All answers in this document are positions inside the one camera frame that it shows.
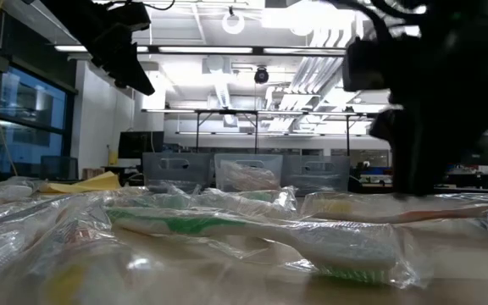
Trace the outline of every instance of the clear plastic container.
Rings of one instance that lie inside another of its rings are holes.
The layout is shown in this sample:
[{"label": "clear plastic container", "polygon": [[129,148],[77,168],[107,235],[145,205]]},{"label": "clear plastic container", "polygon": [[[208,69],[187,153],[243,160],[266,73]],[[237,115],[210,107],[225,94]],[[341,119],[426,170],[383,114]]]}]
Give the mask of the clear plastic container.
[{"label": "clear plastic container", "polygon": [[281,155],[217,153],[216,187],[221,191],[261,191],[280,188]]},{"label": "clear plastic container", "polygon": [[166,192],[172,185],[193,192],[197,185],[209,187],[211,153],[145,152],[142,155],[144,185],[151,191]]},{"label": "clear plastic container", "polygon": [[284,156],[282,186],[295,186],[297,196],[316,191],[347,191],[350,160],[344,156]]}]

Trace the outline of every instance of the yellow paper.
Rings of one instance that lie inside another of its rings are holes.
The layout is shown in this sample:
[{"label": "yellow paper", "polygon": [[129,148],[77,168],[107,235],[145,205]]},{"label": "yellow paper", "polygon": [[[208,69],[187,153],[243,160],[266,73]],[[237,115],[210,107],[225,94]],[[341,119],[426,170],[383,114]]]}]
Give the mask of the yellow paper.
[{"label": "yellow paper", "polygon": [[85,191],[111,191],[119,189],[120,187],[118,176],[112,172],[107,172],[73,185],[48,183],[41,189],[41,192],[81,193]]}]

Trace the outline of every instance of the computer monitor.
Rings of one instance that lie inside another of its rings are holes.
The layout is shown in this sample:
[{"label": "computer monitor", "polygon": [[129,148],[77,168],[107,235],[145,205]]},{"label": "computer monitor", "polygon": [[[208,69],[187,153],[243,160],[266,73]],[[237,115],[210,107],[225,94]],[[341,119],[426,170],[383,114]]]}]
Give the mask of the computer monitor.
[{"label": "computer monitor", "polygon": [[127,131],[119,134],[118,158],[139,158],[163,151],[164,132]]},{"label": "computer monitor", "polygon": [[488,136],[482,136],[472,148],[465,150],[460,164],[488,166]]}]

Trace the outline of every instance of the chair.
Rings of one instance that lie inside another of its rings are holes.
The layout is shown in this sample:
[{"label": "chair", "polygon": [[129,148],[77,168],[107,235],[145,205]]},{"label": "chair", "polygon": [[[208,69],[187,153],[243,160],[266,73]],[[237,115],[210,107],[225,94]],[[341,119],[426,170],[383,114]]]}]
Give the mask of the chair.
[{"label": "chair", "polygon": [[42,156],[41,172],[42,180],[78,180],[78,159],[72,157]]}]

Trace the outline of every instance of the camera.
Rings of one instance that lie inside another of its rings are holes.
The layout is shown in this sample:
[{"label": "camera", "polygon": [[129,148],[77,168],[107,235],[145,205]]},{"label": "camera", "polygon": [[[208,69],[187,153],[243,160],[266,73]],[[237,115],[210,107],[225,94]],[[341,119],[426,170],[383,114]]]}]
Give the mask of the camera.
[{"label": "camera", "polygon": [[258,67],[258,71],[255,72],[254,77],[255,83],[262,85],[269,81],[269,72],[267,72],[267,68],[265,67]]}]

